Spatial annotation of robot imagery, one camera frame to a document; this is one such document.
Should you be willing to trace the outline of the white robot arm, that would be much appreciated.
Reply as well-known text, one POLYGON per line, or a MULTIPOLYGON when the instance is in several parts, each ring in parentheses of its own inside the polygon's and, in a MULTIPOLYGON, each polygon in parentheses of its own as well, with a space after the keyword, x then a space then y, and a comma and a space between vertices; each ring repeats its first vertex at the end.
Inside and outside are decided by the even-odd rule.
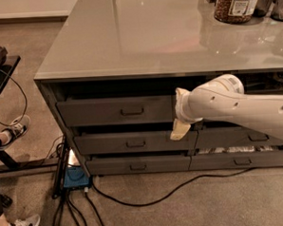
POLYGON ((250 95, 232 74, 193 90, 176 89, 176 117, 170 139, 179 141, 202 120, 231 122, 283 141, 283 95, 250 95))

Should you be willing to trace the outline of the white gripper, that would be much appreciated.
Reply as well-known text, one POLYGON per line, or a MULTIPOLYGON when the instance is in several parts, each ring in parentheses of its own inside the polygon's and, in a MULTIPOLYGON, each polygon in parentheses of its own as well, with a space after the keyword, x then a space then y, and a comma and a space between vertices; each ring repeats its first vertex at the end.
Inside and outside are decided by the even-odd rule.
POLYGON ((190 123, 200 122, 202 120, 202 117, 197 111, 198 102, 199 95, 197 92, 183 88, 176 89, 175 111, 177 118, 174 120, 170 135, 171 140, 181 140, 191 128, 190 123))

